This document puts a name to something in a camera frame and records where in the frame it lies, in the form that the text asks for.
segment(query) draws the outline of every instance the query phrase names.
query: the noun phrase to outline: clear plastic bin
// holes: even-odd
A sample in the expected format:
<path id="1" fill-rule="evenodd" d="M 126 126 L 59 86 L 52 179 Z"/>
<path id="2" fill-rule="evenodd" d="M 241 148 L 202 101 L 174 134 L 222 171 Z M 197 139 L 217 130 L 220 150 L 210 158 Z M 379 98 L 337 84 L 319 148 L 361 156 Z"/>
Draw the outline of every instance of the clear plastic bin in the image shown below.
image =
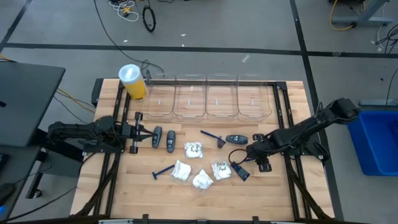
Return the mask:
<path id="1" fill-rule="evenodd" d="M 206 77 L 204 75 L 177 75 L 174 114 L 181 121 L 200 122 L 206 107 Z"/>
<path id="2" fill-rule="evenodd" d="M 262 121 L 271 115 L 267 80 L 263 75 L 244 74 L 238 77 L 238 119 Z"/>
<path id="3" fill-rule="evenodd" d="M 155 74 L 147 77 L 148 96 L 141 112 L 147 119 L 171 121 L 175 99 L 175 75 Z"/>
<path id="4" fill-rule="evenodd" d="M 238 114 L 238 78 L 236 75 L 207 76 L 206 112 L 210 121 L 232 120 Z"/>

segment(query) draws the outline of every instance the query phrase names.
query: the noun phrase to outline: dark blue object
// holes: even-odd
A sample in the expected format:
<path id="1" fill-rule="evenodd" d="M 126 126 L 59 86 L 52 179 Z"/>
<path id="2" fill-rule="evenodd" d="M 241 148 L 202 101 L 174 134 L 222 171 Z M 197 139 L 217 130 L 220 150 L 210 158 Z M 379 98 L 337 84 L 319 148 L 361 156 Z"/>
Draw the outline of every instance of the dark blue object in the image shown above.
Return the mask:
<path id="1" fill-rule="evenodd" d="M 154 179 L 157 180 L 157 178 L 156 178 L 157 175 L 163 174 L 164 172 L 168 171 L 169 169 L 171 169 L 171 168 L 173 168 L 173 167 L 174 167 L 174 165 L 171 165 L 171 166 L 169 166 L 168 168 L 166 168 L 166 169 L 164 169 L 164 170 L 161 170 L 161 171 L 159 171 L 159 172 L 156 173 L 156 174 L 155 174 L 155 172 L 152 172 L 152 175 L 154 176 Z"/>
<path id="2" fill-rule="evenodd" d="M 217 139 L 220 138 L 220 137 L 217 137 L 217 136 L 215 136 L 214 134 L 210 134 L 210 133 L 208 133 L 208 132 L 206 132 L 206 131 L 200 130 L 200 132 L 203 133 L 203 134 L 207 134 L 208 136 L 213 137 L 213 138 L 217 138 Z"/>
<path id="3" fill-rule="evenodd" d="M 398 112 L 363 111 L 348 129 L 364 174 L 398 175 Z"/>
<path id="4" fill-rule="evenodd" d="M 250 177 L 250 174 L 236 163 L 233 162 L 231 164 L 231 167 L 238 173 L 238 175 L 240 176 L 240 178 L 242 178 L 243 181 L 246 181 L 246 179 Z"/>
<path id="5" fill-rule="evenodd" d="M 206 135 L 208 135 L 208 136 L 210 136 L 210 137 L 216 138 L 216 139 L 217 139 L 217 147 L 218 147 L 219 149 L 221 149 L 221 148 L 225 145 L 225 143 L 226 143 L 226 141 L 224 141 L 224 140 L 221 138 L 221 136 L 220 136 L 220 137 L 217 137 L 217 136 L 215 136 L 214 134 L 210 134 L 210 133 L 208 133 L 208 132 L 206 132 L 206 131 L 202 131 L 202 130 L 200 130 L 200 132 L 203 133 L 203 134 L 206 134 Z"/>

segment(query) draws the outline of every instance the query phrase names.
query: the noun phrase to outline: plastic container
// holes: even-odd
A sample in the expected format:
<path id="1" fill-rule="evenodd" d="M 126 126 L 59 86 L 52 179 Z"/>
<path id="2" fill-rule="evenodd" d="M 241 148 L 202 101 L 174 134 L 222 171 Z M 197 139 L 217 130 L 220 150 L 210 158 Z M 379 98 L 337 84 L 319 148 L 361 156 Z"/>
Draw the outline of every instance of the plastic container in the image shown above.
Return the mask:
<path id="1" fill-rule="evenodd" d="M 143 100 L 147 96 L 147 88 L 137 65 L 125 65 L 119 70 L 122 81 L 132 100 Z"/>
<path id="2" fill-rule="evenodd" d="M 262 121 L 271 115 L 267 80 L 263 75 L 244 74 L 238 77 L 238 119 L 241 121 Z"/>
<path id="3" fill-rule="evenodd" d="M 147 77 L 148 96 L 141 106 L 141 112 L 147 119 L 172 120 L 175 84 L 175 75 L 155 74 Z"/>
<path id="4" fill-rule="evenodd" d="M 236 75 L 207 76 L 206 112 L 210 121 L 233 120 L 238 110 L 238 78 Z"/>
<path id="5" fill-rule="evenodd" d="M 363 111 L 348 129 L 365 175 L 398 175 L 398 112 Z"/>
<path id="6" fill-rule="evenodd" d="M 186 122 L 200 122 L 205 116 L 206 77 L 177 75 L 174 114 Z"/>

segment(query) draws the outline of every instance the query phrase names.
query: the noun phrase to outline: yellow cup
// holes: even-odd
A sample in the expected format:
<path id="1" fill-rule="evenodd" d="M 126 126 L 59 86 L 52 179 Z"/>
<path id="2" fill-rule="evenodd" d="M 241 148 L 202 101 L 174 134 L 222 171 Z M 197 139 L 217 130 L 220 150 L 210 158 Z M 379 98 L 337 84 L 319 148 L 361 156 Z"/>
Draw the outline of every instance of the yellow cup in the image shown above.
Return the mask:
<path id="1" fill-rule="evenodd" d="M 138 66 L 123 66 L 119 70 L 119 78 L 133 100 L 142 100 L 146 97 L 147 87 Z"/>

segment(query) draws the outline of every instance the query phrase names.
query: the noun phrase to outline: plastic bag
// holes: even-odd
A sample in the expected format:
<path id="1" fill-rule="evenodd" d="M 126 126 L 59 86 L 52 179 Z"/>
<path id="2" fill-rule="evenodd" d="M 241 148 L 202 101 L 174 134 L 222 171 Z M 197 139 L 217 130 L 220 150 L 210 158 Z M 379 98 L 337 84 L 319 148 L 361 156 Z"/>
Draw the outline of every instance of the plastic bag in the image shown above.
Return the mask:
<path id="1" fill-rule="evenodd" d="M 211 168 L 213 169 L 213 175 L 216 180 L 230 178 L 232 175 L 232 170 L 226 161 L 212 162 Z"/>
<path id="2" fill-rule="evenodd" d="M 207 173 L 203 169 L 192 180 L 193 186 L 199 189 L 207 189 L 211 186 L 212 183 L 213 180 L 207 175 Z"/>
<path id="3" fill-rule="evenodd" d="M 184 149 L 187 158 L 203 158 L 203 145 L 200 142 L 186 142 Z"/>
<path id="4" fill-rule="evenodd" d="M 179 160 L 177 160 L 177 163 L 175 164 L 173 172 L 170 174 L 172 177 L 174 177 L 177 180 L 180 180 L 182 182 L 186 181 L 189 178 L 189 174 L 191 173 L 191 166 L 188 164 L 185 164 Z"/>

